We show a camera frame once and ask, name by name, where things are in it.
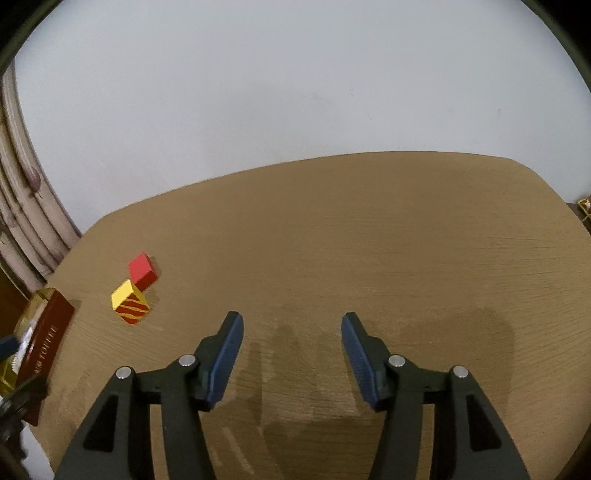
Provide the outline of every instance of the wooden block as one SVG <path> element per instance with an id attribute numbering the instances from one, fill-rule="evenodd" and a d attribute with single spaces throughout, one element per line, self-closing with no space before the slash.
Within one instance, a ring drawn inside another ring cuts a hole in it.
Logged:
<path id="1" fill-rule="evenodd" d="M 129 262 L 129 277 L 140 291 L 144 291 L 152 283 L 158 280 L 156 270 L 152 262 L 144 252 L 141 252 L 134 260 Z"/>
<path id="2" fill-rule="evenodd" d="M 32 312 L 29 311 L 29 306 L 33 307 Z M 28 317 L 29 313 L 33 313 L 33 317 L 38 320 L 17 372 L 17 387 L 35 374 L 49 378 L 61 339 L 74 315 L 74 307 L 55 288 L 44 288 L 33 294 L 23 313 L 25 317 L 22 320 L 26 322 L 26 327 L 29 327 L 28 320 L 32 320 Z M 40 409 L 40 405 L 30 409 L 24 420 L 37 426 Z"/>
<path id="3" fill-rule="evenodd" d="M 117 315 L 130 325 L 140 322 L 150 311 L 150 305 L 148 305 L 144 294 L 129 279 L 125 280 L 111 294 L 111 303 Z"/>

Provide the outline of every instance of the table surface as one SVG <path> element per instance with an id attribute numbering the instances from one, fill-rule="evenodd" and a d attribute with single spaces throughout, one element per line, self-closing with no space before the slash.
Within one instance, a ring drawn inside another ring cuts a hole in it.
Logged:
<path id="1" fill-rule="evenodd" d="M 161 277 L 132 327 L 109 296 L 141 251 Z M 202 415 L 218 477 L 364 478 L 383 414 L 343 355 L 354 310 L 423 368 L 466 365 L 532 479 L 553 479 L 590 423 L 590 258 L 567 205 L 507 159 L 356 154 L 184 187 L 103 218 L 57 269 L 49 285 L 77 313 L 34 433 L 55 468 L 117 367 L 161 368 L 237 310 L 242 349 Z M 154 450 L 162 478 L 161 439 Z"/>

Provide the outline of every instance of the red striped pattern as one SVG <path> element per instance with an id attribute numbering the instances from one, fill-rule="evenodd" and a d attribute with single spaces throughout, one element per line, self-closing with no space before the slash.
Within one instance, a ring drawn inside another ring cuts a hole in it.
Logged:
<path id="1" fill-rule="evenodd" d="M 137 310 L 126 309 L 125 307 L 117 307 L 115 309 L 117 313 L 125 313 L 126 315 L 133 315 L 134 317 L 142 318 L 146 312 L 139 312 Z"/>
<path id="2" fill-rule="evenodd" d="M 143 303 L 139 303 L 137 301 L 131 301 L 131 300 L 122 301 L 121 305 L 124 307 L 132 307 L 135 309 L 143 310 L 145 312 L 147 312 L 150 309 L 150 307 L 148 307 L 147 305 L 144 305 Z"/>
<path id="3" fill-rule="evenodd" d="M 130 317 L 125 316 L 125 315 L 120 315 L 120 317 L 123 318 L 130 325 L 135 325 L 136 323 L 139 322 L 139 319 L 133 319 L 133 318 L 130 318 Z"/>

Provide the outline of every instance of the curtain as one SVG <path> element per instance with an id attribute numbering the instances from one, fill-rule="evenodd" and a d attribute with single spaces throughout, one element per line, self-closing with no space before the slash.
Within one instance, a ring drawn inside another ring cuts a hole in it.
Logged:
<path id="1" fill-rule="evenodd" d="M 14 62 L 1 80 L 0 256 L 27 293 L 41 288 L 80 234 L 43 174 L 18 102 Z"/>

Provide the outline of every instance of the wooden table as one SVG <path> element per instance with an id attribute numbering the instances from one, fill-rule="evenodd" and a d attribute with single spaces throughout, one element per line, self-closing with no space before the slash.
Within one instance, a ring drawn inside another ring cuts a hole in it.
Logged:
<path id="1" fill-rule="evenodd" d="M 532 479 L 553 479 L 591 417 L 589 240 L 531 170 L 467 154 L 320 158 L 145 200 L 103 218 L 50 281 L 77 313 L 34 433 L 56 467 L 117 367 L 164 367 L 237 310 L 242 349 L 202 416 L 218 477 L 366 478 L 383 416 L 343 355 L 354 310 L 423 368 L 466 365 Z M 109 295 L 141 251 L 161 278 L 132 327 Z M 162 478 L 161 441 L 155 465 Z"/>

